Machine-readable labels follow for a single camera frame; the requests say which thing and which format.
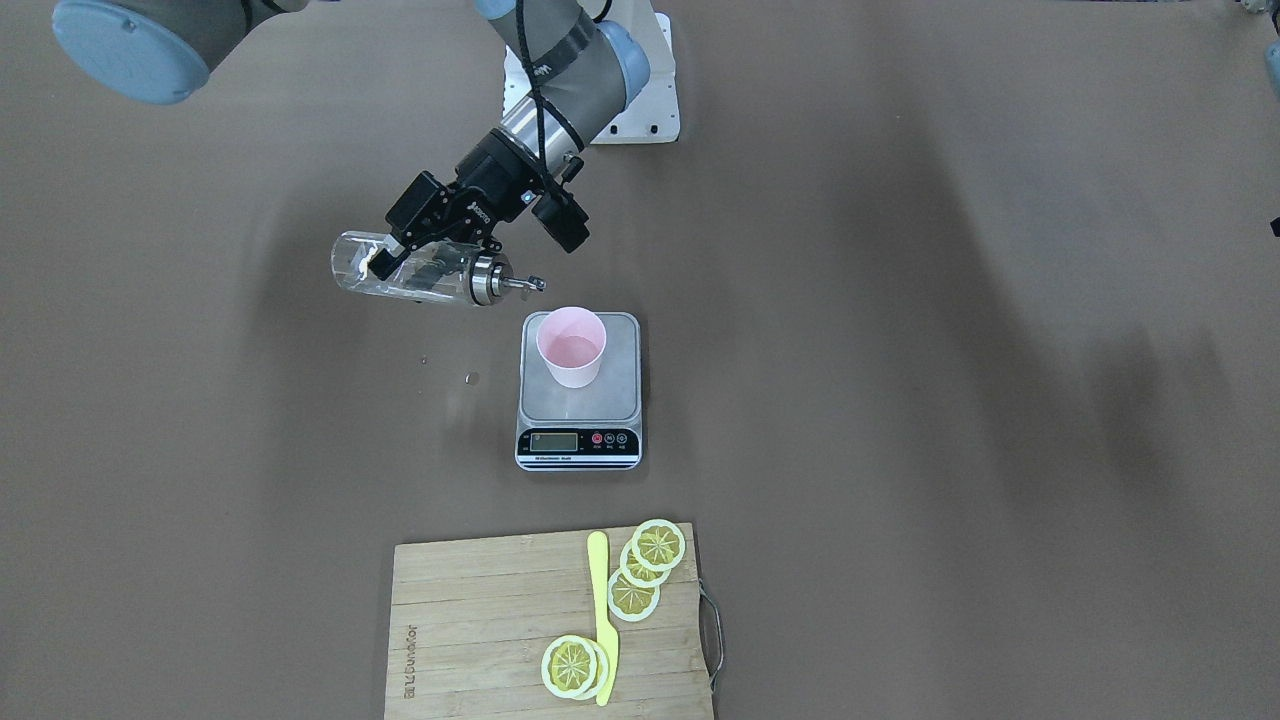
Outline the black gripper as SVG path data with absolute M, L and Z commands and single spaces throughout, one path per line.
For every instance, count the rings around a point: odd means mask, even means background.
M 448 187 L 421 172 L 387 213 L 393 241 L 366 269 L 379 281 L 436 286 L 460 275 L 471 246 L 484 245 L 498 223 L 515 222 L 541 193 L 549 170 L 520 141 L 490 129 L 456 167 Z

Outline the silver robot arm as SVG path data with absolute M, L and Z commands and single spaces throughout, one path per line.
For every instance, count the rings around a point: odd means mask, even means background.
M 609 17 L 613 3 L 466 1 L 445 10 L 457 32 L 431 50 L 428 28 L 406 12 L 384 31 L 337 28 L 343 1 L 56 1 L 49 28 L 83 76 L 127 101 L 154 108 L 200 102 L 252 72 L 259 91 L 278 88 L 296 109 L 357 110 L 374 124 L 422 109 L 425 94 L 476 79 L 462 47 L 479 40 L 515 55 L 525 86 L 515 105 L 477 136 L 444 174 L 417 173 L 376 231 L 344 231 L 328 252 L 334 283 L 349 292 L 415 302 L 485 307 L 545 281 L 517 273 L 500 233 L 530 219 L 562 252 L 589 240 L 577 200 L 593 141 L 609 131 L 652 81 L 646 50 Z

